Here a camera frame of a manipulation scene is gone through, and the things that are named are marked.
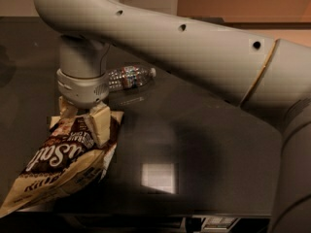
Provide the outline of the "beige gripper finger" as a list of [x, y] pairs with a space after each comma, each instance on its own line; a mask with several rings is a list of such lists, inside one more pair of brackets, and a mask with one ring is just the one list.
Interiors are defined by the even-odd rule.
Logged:
[[87, 126], [95, 144], [102, 148], [110, 139], [111, 110], [105, 103], [100, 102], [86, 114]]
[[58, 98], [59, 115], [61, 118], [72, 118], [77, 115], [78, 109], [69, 103], [66, 98], [60, 96]]

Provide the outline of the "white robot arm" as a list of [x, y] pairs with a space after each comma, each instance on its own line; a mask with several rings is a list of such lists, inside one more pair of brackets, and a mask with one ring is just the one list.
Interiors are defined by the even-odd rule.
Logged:
[[311, 233], [309, 48], [119, 0], [34, 4], [52, 29], [127, 50], [275, 127], [282, 150], [269, 233]]

